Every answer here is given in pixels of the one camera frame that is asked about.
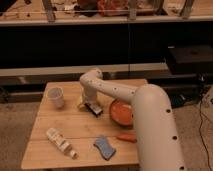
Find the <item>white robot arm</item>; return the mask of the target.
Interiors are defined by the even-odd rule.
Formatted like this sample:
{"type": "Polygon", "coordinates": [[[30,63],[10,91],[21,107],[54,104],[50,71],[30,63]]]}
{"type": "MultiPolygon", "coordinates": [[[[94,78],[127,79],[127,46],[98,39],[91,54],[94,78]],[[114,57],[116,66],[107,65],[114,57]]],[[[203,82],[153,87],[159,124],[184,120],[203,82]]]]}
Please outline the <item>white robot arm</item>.
{"type": "Polygon", "coordinates": [[[96,104],[101,92],[131,105],[140,171],[187,171],[171,102],[160,86],[105,81],[99,68],[84,73],[79,82],[83,102],[96,104]]]}

